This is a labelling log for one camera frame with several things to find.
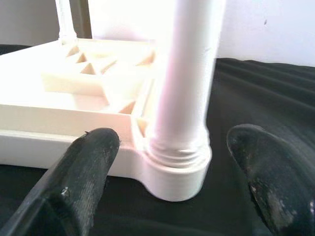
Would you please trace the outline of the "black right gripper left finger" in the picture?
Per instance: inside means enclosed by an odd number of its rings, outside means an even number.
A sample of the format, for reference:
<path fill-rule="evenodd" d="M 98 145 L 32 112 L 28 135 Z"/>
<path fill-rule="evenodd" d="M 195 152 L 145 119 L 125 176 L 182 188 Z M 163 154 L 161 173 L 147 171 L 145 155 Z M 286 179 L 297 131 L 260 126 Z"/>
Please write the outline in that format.
<path fill-rule="evenodd" d="M 112 128 L 77 138 L 1 228 L 2 236 L 87 236 L 120 147 Z"/>

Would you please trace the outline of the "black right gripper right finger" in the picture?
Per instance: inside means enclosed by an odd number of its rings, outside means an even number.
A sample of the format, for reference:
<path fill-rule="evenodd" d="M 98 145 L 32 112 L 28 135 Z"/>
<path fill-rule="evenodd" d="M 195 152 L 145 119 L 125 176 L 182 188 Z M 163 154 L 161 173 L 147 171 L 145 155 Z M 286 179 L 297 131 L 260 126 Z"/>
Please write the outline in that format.
<path fill-rule="evenodd" d="M 294 146 L 260 126 L 232 127 L 226 143 L 275 236 L 315 234 L 315 167 Z"/>

